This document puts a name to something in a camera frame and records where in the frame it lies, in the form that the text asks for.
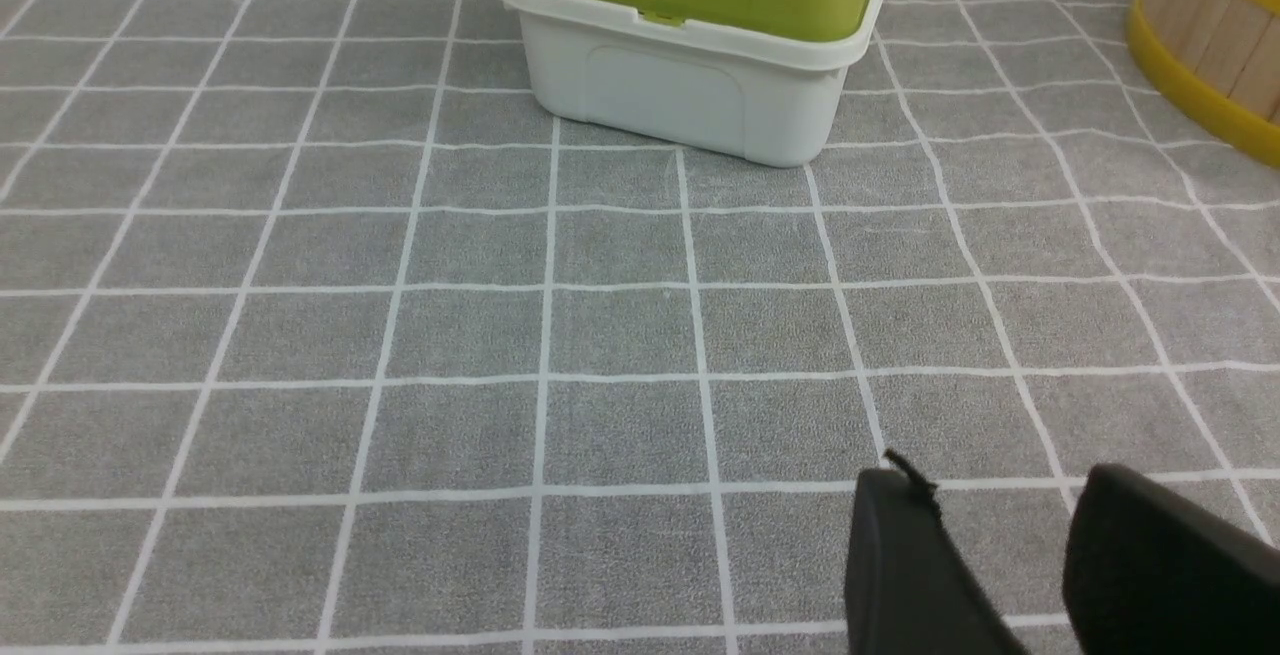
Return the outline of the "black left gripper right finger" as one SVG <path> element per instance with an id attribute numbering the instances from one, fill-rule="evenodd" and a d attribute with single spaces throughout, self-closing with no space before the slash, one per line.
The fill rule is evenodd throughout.
<path id="1" fill-rule="evenodd" d="M 1085 654 L 1275 654 L 1279 553 L 1125 464 L 1079 496 L 1062 600 Z"/>

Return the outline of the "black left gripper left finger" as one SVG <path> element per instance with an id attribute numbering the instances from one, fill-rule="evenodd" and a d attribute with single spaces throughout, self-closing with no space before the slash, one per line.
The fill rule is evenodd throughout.
<path id="1" fill-rule="evenodd" d="M 945 528 L 937 485 L 895 450 L 856 478 L 845 571 L 851 654 L 1024 654 Z"/>

